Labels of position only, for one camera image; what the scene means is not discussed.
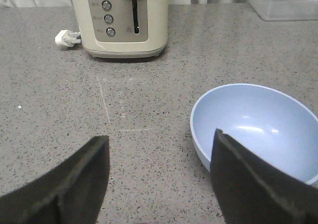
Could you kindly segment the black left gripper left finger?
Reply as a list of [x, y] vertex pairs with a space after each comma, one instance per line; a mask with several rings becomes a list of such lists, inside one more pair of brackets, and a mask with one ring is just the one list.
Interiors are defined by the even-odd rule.
[[2, 224], [94, 224], [107, 190], [109, 137], [96, 136], [38, 179], [0, 198]]

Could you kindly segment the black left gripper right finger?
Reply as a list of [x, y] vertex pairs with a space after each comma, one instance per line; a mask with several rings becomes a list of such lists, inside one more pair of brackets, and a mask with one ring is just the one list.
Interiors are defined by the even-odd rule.
[[216, 129], [210, 179], [228, 224], [316, 224], [318, 190]]

